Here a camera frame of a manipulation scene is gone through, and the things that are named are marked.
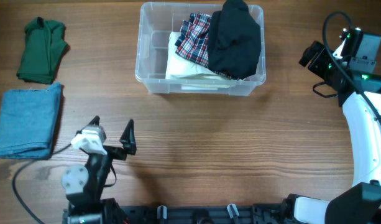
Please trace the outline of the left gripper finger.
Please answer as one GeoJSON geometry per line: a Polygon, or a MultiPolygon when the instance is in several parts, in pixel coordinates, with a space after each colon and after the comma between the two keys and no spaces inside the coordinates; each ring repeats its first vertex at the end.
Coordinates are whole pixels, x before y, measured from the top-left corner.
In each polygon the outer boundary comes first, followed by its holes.
{"type": "Polygon", "coordinates": [[[134,120],[130,119],[124,132],[122,133],[119,142],[124,149],[137,149],[134,135],[134,120]]]}
{"type": "Polygon", "coordinates": [[[84,128],[81,130],[92,130],[99,127],[100,117],[95,116],[84,128]]]}

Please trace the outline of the blue denim cloth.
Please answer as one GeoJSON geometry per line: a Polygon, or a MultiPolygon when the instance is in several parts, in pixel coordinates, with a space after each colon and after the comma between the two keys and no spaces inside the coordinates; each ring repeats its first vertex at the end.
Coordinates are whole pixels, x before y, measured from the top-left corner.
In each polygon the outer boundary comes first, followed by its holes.
{"type": "Polygon", "coordinates": [[[43,90],[9,90],[0,110],[0,158],[47,159],[52,153],[62,85],[43,90]]]}

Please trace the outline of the black garment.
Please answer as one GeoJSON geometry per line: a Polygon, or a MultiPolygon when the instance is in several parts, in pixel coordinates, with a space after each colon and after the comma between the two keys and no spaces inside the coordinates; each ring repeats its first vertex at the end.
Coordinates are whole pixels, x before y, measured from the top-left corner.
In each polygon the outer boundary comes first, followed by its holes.
{"type": "Polygon", "coordinates": [[[243,0],[227,0],[213,12],[208,32],[208,68],[235,80],[255,74],[262,50],[260,26],[243,0]]]}

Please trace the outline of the cream cloth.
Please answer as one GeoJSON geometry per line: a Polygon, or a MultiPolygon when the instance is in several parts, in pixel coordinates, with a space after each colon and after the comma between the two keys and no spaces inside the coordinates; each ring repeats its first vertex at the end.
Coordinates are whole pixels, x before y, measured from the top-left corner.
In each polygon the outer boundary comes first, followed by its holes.
{"type": "Polygon", "coordinates": [[[177,55],[175,45],[181,34],[171,32],[168,42],[168,58],[165,78],[167,80],[214,80],[229,81],[228,78],[213,73],[202,65],[198,65],[177,55]]]}

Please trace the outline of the green garment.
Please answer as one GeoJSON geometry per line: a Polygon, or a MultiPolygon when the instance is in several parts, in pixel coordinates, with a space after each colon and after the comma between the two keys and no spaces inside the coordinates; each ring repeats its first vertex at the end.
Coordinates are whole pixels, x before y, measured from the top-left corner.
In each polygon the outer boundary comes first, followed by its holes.
{"type": "Polygon", "coordinates": [[[25,26],[25,49],[16,73],[25,82],[51,84],[68,44],[65,25],[36,17],[25,26]]]}

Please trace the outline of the plaid shirt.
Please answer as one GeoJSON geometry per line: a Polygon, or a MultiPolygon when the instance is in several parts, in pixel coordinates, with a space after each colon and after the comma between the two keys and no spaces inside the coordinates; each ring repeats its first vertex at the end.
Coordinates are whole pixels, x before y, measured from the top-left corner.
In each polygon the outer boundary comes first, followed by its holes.
{"type": "MultiPolygon", "coordinates": [[[[177,55],[198,65],[202,65],[207,69],[209,69],[208,34],[211,18],[212,16],[209,14],[200,12],[191,13],[187,21],[182,21],[179,31],[181,36],[179,36],[175,43],[177,46],[175,53],[177,55]]],[[[211,71],[229,80],[237,79],[228,72],[211,71]]]]}

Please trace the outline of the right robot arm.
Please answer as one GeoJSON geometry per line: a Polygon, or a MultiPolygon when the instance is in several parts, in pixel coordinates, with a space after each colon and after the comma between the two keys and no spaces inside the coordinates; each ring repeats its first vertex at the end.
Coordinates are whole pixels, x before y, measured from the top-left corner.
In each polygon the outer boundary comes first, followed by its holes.
{"type": "Polygon", "coordinates": [[[331,201],[290,194],[281,222],[381,223],[381,76],[373,73],[381,36],[355,28],[340,38],[331,54],[313,42],[299,63],[335,90],[351,135],[352,187],[331,201]]]}

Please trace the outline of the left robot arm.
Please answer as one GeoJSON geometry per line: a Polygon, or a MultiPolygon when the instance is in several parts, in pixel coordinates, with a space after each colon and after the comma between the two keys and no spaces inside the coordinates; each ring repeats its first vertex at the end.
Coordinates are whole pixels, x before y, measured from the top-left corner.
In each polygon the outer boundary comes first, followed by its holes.
{"type": "Polygon", "coordinates": [[[95,116],[84,128],[76,132],[71,146],[88,155],[85,165],[73,165],[62,175],[62,187],[68,200],[63,211],[63,224],[129,223],[129,217],[114,198],[102,199],[105,188],[112,187],[106,180],[109,173],[116,175],[114,160],[124,161],[134,155],[137,147],[134,121],[129,120],[119,142],[121,147],[105,146],[106,133],[95,116]]]}

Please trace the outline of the white label on bin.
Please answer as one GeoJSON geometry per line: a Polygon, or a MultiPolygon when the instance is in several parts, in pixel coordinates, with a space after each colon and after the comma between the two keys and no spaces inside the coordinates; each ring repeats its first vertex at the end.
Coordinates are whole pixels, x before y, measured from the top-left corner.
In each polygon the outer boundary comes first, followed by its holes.
{"type": "Polygon", "coordinates": [[[191,85],[182,85],[181,89],[182,90],[197,90],[197,91],[217,90],[217,88],[202,87],[202,86],[191,86],[191,85]]]}

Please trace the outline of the clear plastic storage bin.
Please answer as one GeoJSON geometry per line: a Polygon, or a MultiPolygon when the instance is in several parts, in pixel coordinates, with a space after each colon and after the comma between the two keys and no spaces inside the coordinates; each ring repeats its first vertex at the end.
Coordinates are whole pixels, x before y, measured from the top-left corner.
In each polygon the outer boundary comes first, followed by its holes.
{"type": "Polygon", "coordinates": [[[210,93],[232,96],[247,96],[257,86],[265,83],[264,11],[258,5],[248,5],[252,18],[260,26],[262,50],[254,75],[245,80],[167,80],[168,42],[170,33],[178,32],[183,20],[192,12],[212,14],[222,9],[222,4],[195,4],[179,2],[146,2],[140,9],[139,34],[135,77],[151,93],[210,93]],[[182,90],[182,85],[217,88],[217,90],[182,90]]]}

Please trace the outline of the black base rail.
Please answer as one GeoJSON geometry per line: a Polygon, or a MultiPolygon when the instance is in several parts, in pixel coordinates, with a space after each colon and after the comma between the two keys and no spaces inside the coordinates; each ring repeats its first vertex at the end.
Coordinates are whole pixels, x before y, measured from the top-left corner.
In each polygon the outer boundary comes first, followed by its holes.
{"type": "MultiPolygon", "coordinates": [[[[160,223],[157,219],[157,208],[146,206],[122,206],[121,209],[128,216],[130,223],[160,223]]],[[[252,206],[238,206],[239,223],[298,223],[294,218],[280,219],[279,204],[254,204],[252,206]]],[[[227,207],[168,207],[165,223],[196,223],[197,218],[209,215],[214,223],[234,223],[229,216],[227,207]]]]}

